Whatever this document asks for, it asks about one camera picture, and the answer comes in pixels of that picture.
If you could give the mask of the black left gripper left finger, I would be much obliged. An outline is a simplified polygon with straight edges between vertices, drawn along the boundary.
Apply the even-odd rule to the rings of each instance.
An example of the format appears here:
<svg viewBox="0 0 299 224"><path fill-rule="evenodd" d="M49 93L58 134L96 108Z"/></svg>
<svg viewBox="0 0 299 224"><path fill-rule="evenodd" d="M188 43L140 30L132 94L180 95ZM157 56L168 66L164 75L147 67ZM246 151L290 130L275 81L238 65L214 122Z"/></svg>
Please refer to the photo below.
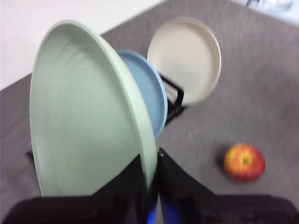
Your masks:
<svg viewBox="0 0 299 224"><path fill-rule="evenodd" d="M17 203L5 224L141 224L143 173L136 156L90 196L36 197Z"/></svg>

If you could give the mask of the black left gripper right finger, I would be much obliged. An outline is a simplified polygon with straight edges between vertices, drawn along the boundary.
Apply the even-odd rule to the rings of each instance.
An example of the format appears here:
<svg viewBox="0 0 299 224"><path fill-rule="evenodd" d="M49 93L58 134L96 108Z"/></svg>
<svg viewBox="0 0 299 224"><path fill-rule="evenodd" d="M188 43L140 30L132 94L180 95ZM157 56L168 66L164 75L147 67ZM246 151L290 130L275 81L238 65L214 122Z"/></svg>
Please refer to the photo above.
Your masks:
<svg viewBox="0 0 299 224"><path fill-rule="evenodd" d="M166 224L297 224L287 199L270 195L215 194L187 174L162 148L158 185Z"/></svg>

